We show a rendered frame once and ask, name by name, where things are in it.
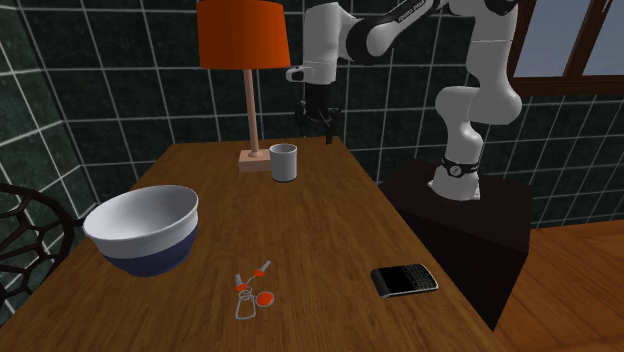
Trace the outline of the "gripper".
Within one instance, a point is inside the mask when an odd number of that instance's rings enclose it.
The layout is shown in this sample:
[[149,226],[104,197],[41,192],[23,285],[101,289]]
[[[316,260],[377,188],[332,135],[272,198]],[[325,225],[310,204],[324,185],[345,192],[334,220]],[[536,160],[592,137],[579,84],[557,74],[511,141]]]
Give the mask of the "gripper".
[[326,143],[331,144],[340,118],[339,108],[329,108],[331,85],[307,83],[305,93],[305,101],[299,101],[294,112],[300,135],[305,136],[308,119],[323,121],[326,127]]

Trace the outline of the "grey cup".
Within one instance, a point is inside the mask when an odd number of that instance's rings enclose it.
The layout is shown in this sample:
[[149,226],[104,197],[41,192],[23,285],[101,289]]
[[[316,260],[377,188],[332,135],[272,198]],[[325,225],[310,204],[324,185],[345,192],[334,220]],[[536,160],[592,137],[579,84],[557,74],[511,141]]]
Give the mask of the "grey cup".
[[269,148],[272,179],[291,182],[297,177],[297,146],[280,143]]

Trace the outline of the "orange shade table lamp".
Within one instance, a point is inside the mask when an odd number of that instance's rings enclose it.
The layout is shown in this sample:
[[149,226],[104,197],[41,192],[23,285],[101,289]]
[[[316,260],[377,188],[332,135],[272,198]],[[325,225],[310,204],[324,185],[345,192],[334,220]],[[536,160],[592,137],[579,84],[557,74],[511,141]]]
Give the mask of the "orange shade table lamp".
[[271,169],[259,147],[253,72],[291,65],[284,8],[270,0],[199,0],[196,4],[200,66],[243,74],[250,148],[240,152],[241,172]]

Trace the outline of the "black keypad phone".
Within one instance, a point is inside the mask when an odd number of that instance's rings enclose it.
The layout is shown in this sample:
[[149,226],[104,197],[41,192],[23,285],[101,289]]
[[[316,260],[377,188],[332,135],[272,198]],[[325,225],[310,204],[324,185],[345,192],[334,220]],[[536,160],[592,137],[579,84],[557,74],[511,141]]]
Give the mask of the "black keypad phone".
[[438,283],[423,264],[373,269],[370,273],[378,294],[383,298],[431,292]]

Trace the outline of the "dark robot stand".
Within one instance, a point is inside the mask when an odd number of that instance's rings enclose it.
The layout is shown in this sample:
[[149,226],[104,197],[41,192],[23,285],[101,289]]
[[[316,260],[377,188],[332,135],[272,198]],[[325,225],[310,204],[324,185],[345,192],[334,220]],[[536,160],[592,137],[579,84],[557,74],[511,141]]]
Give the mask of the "dark robot stand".
[[481,198],[454,201],[428,182],[434,166],[406,162],[380,190],[490,329],[495,329],[529,253],[532,188],[485,175]]

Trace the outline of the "white and blue bowl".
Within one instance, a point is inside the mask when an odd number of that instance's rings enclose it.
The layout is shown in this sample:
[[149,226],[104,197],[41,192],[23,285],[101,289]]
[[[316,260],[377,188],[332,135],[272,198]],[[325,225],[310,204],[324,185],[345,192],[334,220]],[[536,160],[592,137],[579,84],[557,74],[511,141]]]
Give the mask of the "white and blue bowl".
[[144,187],[96,207],[83,230],[115,267],[136,277],[156,276],[189,256],[198,232],[198,205],[198,195],[188,187]]

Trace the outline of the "brown framed window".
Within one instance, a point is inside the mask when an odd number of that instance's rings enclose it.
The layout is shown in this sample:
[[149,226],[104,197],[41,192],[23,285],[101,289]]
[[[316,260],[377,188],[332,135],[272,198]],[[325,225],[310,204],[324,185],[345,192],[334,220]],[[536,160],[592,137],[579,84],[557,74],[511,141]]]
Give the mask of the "brown framed window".
[[624,95],[624,0],[520,0],[508,73],[525,96]]

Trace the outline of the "dark lattice chair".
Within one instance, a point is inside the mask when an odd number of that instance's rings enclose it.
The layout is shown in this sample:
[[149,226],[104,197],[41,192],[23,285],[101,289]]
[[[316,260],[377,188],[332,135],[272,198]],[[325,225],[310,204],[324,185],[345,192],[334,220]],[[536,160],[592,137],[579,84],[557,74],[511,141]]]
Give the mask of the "dark lattice chair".
[[34,189],[0,183],[0,194],[18,204],[0,212],[13,229],[0,236],[0,274],[12,274],[15,283],[0,281],[0,306],[25,300],[69,256],[82,218],[74,218],[57,200]]

